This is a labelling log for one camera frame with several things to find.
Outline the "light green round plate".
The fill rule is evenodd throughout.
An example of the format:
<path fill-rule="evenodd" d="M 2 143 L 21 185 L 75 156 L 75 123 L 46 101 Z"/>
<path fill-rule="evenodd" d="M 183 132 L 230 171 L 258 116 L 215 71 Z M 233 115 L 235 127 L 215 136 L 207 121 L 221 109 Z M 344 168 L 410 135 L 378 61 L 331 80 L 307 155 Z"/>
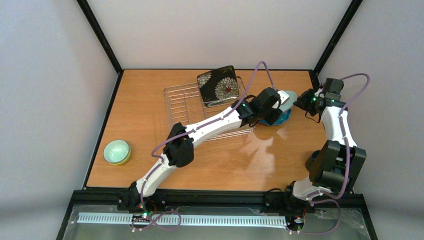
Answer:
<path fill-rule="evenodd" d="M 286 112 L 287 110 L 290 110 L 294 106 L 294 102 L 297 100 L 298 97 L 298 95 L 294 91 L 288 90 L 285 92 L 289 94 L 289 100 L 279 108 L 282 113 Z"/>

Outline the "black floral square plate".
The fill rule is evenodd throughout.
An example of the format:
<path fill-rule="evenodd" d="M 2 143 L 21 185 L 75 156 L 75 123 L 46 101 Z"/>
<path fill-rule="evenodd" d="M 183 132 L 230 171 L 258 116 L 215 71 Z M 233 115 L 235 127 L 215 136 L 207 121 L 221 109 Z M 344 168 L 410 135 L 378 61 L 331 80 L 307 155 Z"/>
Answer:
<path fill-rule="evenodd" d="M 212 69 L 197 76 L 202 102 L 211 107 L 239 97 L 236 71 L 232 65 Z"/>

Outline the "wire metal dish rack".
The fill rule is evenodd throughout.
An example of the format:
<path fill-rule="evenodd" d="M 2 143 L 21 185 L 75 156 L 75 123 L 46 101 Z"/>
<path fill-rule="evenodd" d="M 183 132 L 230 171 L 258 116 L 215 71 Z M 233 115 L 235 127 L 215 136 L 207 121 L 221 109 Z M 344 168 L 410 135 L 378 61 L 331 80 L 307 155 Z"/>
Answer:
<path fill-rule="evenodd" d="M 191 125 L 211 118 L 229 108 L 238 97 L 204 102 L 196 82 L 170 86 L 164 89 L 167 126 L 176 123 Z"/>

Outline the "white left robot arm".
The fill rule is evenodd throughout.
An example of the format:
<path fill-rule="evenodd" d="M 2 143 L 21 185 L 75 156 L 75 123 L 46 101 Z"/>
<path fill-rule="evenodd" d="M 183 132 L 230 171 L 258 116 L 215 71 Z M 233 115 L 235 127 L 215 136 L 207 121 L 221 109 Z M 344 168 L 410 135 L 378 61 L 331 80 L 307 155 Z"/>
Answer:
<path fill-rule="evenodd" d="M 283 113 L 281 106 L 289 98 L 285 91 L 267 87 L 258 95 L 243 96 L 203 121 L 189 125 L 174 124 L 165 142 L 157 146 L 162 153 L 156 154 L 156 148 L 152 150 L 156 163 L 124 191 L 118 208 L 130 211 L 145 209 L 144 199 L 152 196 L 174 170 L 190 164 L 195 158 L 196 147 L 221 133 L 244 126 L 254 127 L 261 120 L 274 124 Z"/>

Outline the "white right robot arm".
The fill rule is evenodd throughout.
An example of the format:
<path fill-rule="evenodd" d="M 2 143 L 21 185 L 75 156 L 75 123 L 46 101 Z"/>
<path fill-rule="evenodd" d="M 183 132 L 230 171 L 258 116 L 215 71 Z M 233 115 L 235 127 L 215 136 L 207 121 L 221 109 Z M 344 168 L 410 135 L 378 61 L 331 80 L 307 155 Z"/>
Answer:
<path fill-rule="evenodd" d="M 344 82 L 327 78 L 317 90 L 302 93 L 294 106 L 306 116 L 318 115 L 323 124 L 326 142 L 305 162 L 308 177 L 293 181 L 285 189 L 284 197 L 289 210 L 308 209 L 310 204 L 338 200 L 350 191 L 358 178 L 367 153 L 357 146 L 348 126 L 348 105 L 341 100 Z"/>

